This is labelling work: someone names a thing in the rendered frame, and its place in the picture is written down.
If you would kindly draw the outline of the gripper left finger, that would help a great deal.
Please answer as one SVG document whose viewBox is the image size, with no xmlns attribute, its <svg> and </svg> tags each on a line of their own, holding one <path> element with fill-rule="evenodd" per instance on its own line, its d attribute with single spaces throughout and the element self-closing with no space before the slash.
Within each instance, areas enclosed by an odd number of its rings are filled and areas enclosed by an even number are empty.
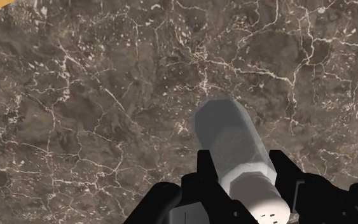
<svg viewBox="0 0 358 224">
<path fill-rule="evenodd" d="M 181 184 L 154 184 L 123 224 L 258 224 L 217 180 L 210 151 L 197 152 L 196 172 Z"/>
</svg>

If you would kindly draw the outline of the grey pepper shaker white cap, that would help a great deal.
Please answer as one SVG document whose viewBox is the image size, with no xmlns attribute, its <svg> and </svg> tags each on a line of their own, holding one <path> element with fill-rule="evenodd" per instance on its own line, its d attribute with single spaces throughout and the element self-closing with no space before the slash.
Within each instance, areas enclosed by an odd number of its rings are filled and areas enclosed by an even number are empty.
<svg viewBox="0 0 358 224">
<path fill-rule="evenodd" d="M 275 187 L 277 172 L 246 109 L 230 98 L 211 99 L 195 113 L 194 122 L 228 196 L 258 224 L 287 224 L 291 212 Z"/>
</svg>

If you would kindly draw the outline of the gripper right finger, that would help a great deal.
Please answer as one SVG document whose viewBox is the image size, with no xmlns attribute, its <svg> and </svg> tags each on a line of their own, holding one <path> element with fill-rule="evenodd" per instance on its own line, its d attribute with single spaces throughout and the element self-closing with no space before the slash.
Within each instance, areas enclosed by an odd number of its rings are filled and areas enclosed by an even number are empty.
<svg viewBox="0 0 358 224">
<path fill-rule="evenodd" d="M 269 157 L 277 172 L 275 187 L 299 215 L 298 224 L 358 224 L 358 183 L 343 190 L 303 172 L 283 151 L 271 150 Z"/>
</svg>

